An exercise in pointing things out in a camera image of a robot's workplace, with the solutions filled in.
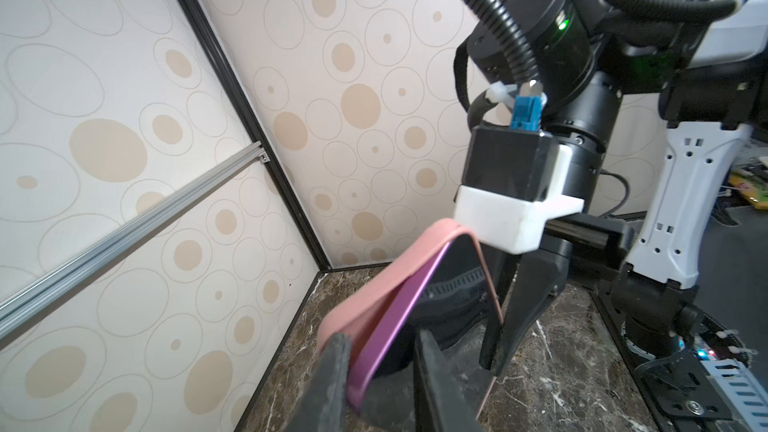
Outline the black smartphone rose edge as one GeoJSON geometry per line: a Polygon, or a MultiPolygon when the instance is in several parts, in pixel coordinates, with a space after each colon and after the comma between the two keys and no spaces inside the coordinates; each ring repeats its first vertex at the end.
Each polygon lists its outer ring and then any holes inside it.
{"type": "MultiPolygon", "coordinates": [[[[363,342],[372,333],[375,323],[383,316],[385,306],[394,298],[395,289],[413,276],[417,268],[425,264],[428,257],[437,252],[447,240],[464,233],[472,236],[481,249],[475,234],[453,219],[441,219],[429,226],[400,257],[323,318],[317,335],[317,349],[323,351],[326,343],[335,333],[343,333],[350,337],[352,339],[350,372],[351,361],[357,357],[363,342]]],[[[483,254],[482,261],[487,267],[483,254]]],[[[487,273],[492,280],[488,267],[487,273]]],[[[497,312],[494,315],[501,318],[501,306],[493,280],[492,292],[498,300],[497,312]]]]}

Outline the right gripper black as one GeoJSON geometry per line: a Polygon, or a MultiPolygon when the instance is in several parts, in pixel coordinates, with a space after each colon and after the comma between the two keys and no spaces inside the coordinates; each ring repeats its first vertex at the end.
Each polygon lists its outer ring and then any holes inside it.
{"type": "Polygon", "coordinates": [[[481,241],[501,303],[503,318],[487,321],[479,364],[499,377],[509,365],[525,333],[574,280],[594,288],[613,281],[634,242],[634,230],[608,218],[560,218],[547,222],[539,248],[513,255],[481,241]]]}

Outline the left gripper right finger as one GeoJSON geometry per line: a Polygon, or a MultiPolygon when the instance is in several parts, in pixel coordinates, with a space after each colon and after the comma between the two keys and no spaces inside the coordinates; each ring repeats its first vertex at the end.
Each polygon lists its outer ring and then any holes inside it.
{"type": "Polygon", "coordinates": [[[416,431],[481,431],[433,335],[419,330],[414,341],[416,431]]]}

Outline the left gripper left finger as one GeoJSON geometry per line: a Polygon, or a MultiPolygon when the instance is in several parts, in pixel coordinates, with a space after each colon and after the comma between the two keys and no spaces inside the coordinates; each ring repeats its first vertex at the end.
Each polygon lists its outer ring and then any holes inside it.
{"type": "Polygon", "coordinates": [[[340,432],[345,430],[347,377],[352,339],[333,334],[320,354],[309,386],[284,431],[340,432]]]}

